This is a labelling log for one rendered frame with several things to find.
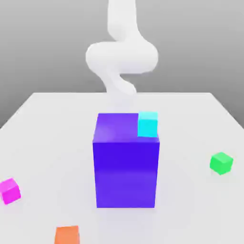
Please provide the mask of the small green cube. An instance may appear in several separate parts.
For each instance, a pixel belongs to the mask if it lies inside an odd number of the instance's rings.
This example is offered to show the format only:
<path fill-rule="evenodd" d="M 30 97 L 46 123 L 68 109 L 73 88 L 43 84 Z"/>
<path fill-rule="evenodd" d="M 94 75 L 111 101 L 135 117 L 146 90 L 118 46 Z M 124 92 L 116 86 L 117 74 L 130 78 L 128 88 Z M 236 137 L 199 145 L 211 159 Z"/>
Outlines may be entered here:
<path fill-rule="evenodd" d="M 219 175 L 230 172 L 234 159 L 225 154 L 224 152 L 218 152 L 211 157 L 210 168 Z"/>

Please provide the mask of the large purple box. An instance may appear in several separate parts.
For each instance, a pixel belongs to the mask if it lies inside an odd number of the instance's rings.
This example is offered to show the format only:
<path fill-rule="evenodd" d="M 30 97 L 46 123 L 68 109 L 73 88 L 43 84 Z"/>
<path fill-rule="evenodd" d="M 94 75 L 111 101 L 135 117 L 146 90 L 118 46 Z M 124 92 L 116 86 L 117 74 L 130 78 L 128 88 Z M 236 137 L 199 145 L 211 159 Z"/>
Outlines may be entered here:
<path fill-rule="evenodd" d="M 139 137 L 138 114 L 99 113 L 93 161 L 98 208 L 155 206 L 159 137 Z"/>

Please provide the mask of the small cyan cube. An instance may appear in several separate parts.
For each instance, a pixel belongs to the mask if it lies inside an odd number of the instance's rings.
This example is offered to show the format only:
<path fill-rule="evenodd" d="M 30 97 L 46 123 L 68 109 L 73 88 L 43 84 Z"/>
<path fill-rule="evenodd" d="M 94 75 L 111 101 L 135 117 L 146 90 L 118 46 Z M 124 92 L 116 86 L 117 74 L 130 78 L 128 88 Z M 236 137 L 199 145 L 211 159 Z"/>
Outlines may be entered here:
<path fill-rule="evenodd" d="M 158 136 L 158 112 L 139 112 L 137 135 L 151 138 Z"/>

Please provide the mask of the small magenta cube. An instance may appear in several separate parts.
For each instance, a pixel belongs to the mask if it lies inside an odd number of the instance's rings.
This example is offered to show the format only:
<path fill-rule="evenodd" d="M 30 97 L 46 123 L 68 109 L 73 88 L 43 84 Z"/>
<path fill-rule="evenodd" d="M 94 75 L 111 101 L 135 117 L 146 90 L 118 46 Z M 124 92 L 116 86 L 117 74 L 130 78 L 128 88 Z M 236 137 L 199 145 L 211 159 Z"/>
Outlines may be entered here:
<path fill-rule="evenodd" d="M 0 183 L 0 198 L 5 205 L 21 198 L 20 188 L 13 178 Z"/>

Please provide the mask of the small orange cube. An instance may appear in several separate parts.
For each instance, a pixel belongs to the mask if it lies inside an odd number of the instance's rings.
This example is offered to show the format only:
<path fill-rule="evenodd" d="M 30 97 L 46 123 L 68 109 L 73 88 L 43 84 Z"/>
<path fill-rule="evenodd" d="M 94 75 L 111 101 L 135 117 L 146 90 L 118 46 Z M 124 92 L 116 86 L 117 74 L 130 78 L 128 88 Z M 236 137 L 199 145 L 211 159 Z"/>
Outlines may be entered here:
<path fill-rule="evenodd" d="M 79 227 L 77 225 L 57 227 L 54 244 L 80 244 Z"/>

